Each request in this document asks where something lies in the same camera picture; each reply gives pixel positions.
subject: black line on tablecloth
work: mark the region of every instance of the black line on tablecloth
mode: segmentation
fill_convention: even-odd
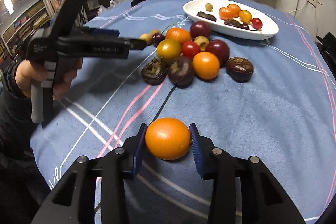
[[[174,92],[174,90],[176,89],[176,86],[173,86],[172,89],[170,90],[170,92],[168,93],[166,99],[164,100],[164,102],[162,103],[159,111],[156,113],[156,115],[154,116],[154,119],[152,120],[152,122],[154,122],[158,117],[159,115],[161,114],[161,111],[163,110],[163,108],[165,107],[169,97],[171,96],[171,94]],[[96,214],[98,212],[98,210],[101,208],[101,203],[99,202],[99,204],[97,205],[97,207],[94,209],[94,214]]]
[[[166,99],[165,99],[164,102],[162,103],[162,105],[161,105],[159,111],[156,113],[154,119],[151,121],[151,123],[154,122],[154,121],[159,117],[159,115],[161,114],[161,111],[162,111],[163,108],[165,107],[165,105],[166,105],[166,103],[167,103],[169,97],[171,96],[171,94],[174,92],[175,89],[176,89],[176,86],[173,86],[172,89],[170,90],[170,92],[168,93]]]

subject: lamp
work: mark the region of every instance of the lamp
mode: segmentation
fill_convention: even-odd
[[[11,0],[4,0],[3,1],[4,5],[6,6],[9,14],[13,14],[14,10],[13,10],[13,4]]]

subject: human hand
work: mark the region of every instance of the human hand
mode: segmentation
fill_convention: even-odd
[[[83,59],[79,58],[75,67],[64,74],[63,82],[53,88],[53,99],[60,100],[70,88],[71,81],[76,78],[77,72],[82,68]],[[42,65],[29,60],[23,60],[17,67],[15,82],[22,90],[23,94],[30,98],[32,96],[32,80],[45,81],[47,79],[47,69]]]

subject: metal screw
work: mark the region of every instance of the metal screw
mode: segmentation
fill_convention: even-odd
[[[216,147],[212,150],[212,153],[214,153],[215,155],[220,155],[222,153],[222,150]]]
[[[260,160],[257,156],[250,157],[250,161],[254,164],[257,164]]]
[[[78,158],[77,158],[77,161],[80,163],[80,164],[82,164],[82,163],[84,163],[84,162],[86,162],[86,156],[79,156]]]
[[[122,147],[117,147],[114,152],[117,154],[117,155],[120,155],[122,153],[125,152],[125,149],[123,149]]]

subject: oval white plate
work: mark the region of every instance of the oval white plate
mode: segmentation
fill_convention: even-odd
[[[207,3],[211,3],[213,6],[213,10],[211,12],[206,11],[205,5]],[[244,30],[228,25],[224,25],[224,20],[221,20],[219,18],[218,11],[222,7],[227,7],[229,4],[237,4],[241,8],[241,10],[248,10],[251,14],[252,17],[257,17],[259,18],[263,26],[260,31],[255,30],[252,25],[249,25],[250,30]],[[278,25],[267,15],[264,13],[249,7],[244,4],[240,4],[234,1],[230,0],[192,0],[190,2],[187,2],[183,6],[183,11],[193,20],[193,21],[204,21],[206,22],[209,27],[220,33],[228,34],[233,37],[239,37],[239,38],[245,38],[245,39],[252,39],[252,40],[264,40],[266,38],[271,38],[275,36],[279,32],[279,27]],[[202,17],[197,16],[198,12],[204,12],[210,15],[215,16],[217,21],[212,21],[208,20]]]

